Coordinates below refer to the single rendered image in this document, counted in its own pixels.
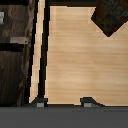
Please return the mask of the dark printed cereal box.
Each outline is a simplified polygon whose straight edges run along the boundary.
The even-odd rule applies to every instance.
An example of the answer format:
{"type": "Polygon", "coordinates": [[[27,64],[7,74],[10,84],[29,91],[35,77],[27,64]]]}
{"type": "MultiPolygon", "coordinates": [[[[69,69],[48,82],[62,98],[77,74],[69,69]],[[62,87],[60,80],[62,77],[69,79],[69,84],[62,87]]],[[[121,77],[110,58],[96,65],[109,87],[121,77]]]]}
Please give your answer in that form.
{"type": "Polygon", "coordinates": [[[128,0],[99,0],[91,20],[110,37],[128,21],[128,0]]]}

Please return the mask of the light wooden bin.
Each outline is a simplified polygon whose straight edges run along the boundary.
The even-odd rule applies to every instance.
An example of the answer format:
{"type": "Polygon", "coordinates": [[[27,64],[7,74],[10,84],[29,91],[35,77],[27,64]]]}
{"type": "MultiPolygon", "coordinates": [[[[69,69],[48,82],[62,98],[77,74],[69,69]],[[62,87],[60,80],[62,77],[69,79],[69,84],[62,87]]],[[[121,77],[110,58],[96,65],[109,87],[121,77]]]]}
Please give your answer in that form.
{"type": "Polygon", "coordinates": [[[91,21],[92,7],[50,8],[45,97],[50,104],[92,97],[128,106],[128,22],[107,37],[91,21]]]}

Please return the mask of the small grey object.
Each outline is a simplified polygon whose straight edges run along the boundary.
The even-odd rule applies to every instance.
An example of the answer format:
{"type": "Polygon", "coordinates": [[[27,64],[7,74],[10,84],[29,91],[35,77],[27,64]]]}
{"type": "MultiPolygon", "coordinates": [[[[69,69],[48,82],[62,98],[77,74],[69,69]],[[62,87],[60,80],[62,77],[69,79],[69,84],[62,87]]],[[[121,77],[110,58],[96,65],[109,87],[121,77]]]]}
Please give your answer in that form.
{"type": "Polygon", "coordinates": [[[0,12],[0,24],[4,24],[4,12],[0,12]]]}

